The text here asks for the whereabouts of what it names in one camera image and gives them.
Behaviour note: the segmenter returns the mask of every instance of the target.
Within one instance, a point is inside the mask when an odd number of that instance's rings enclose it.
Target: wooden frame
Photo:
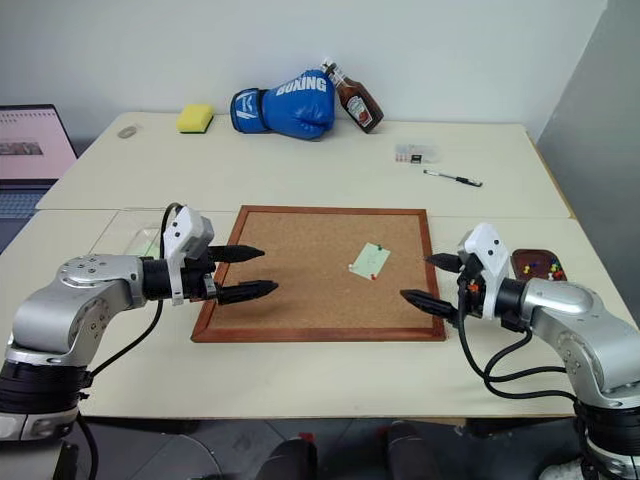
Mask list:
[[[240,241],[247,217],[252,212],[268,213],[315,213],[349,215],[413,215],[419,221],[422,253],[431,255],[431,239],[427,223],[427,212],[423,209],[383,209],[383,208],[322,208],[322,207],[280,207],[243,205],[229,236],[229,245]],[[425,277],[429,292],[439,298],[435,268],[424,262]],[[215,281],[224,284],[230,265],[221,263],[215,274]],[[331,341],[442,341],[446,339],[441,318],[432,317],[432,326],[424,328],[209,328],[214,322],[216,308],[214,301],[207,301],[200,311],[193,329],[191,340],[203,343],[229,342],[331,342]]]

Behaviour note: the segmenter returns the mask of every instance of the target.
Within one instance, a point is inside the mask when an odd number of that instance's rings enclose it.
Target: black pen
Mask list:
[[[448,175],[446,173],[440,173],[440,172],[436,172],[434,170],[424,170],[424,173],[426,173],[427,175],[433,175],[435,177],[450,178],[451,180],[455,180],[456,182],[464,183],[465,185],[471,185],[472,187],[481,187],[482,186],[482,182],[479,182],[477,180],[472,180],[470,178],[456,177],[455,175]]]

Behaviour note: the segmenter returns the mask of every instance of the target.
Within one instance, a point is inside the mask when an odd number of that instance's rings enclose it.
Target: bottle label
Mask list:
[[[358,95],[354,95],[347,102],[347,111],[349,114],[356,119],[363,127],[366,127],[373,121],[373,117],[371,113],[369,113],[369,109],[362,100],[362,97]]]

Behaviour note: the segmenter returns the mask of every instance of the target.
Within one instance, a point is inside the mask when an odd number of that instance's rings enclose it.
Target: small round object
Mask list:
[[[129,125],[128,127],[124,127],[122,130],[118,132],[118,137],[120,138],[129,138],[136,134],[138,129],[135,125]]]

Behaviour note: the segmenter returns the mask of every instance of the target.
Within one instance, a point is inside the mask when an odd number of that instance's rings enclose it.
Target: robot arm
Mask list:
[[[464,321],[459,318],[461,310],[499,320],[501,326],[515,332],[529,330],[547,342],[562,358],[577,397],[574,408],[586,429],[585,456],[602,473],[637,478],[640,333],[609,313],[588,288],[569,282],[508,278],[508,259],[497,231],[480,224],[462,239],[458,255],[437,254],[428,259],[459,275],[458,309],[424,292],[403,290],[401,294],[412,305],[445,317],[454,326]]]
[[[16,313],[0,371],[0,441],[55,438],[70,431],[77,402],[86,397],[81,390],[91,385],[87,366],[116,314],[148,300],[226,304],[277,288],[267,280],[215,284],[216,262],[242,262],[264,252],[242,245],[209,247],[213,237],[210,221],[183,207],[164,232],[166,258],[77,257],[27,298]]]

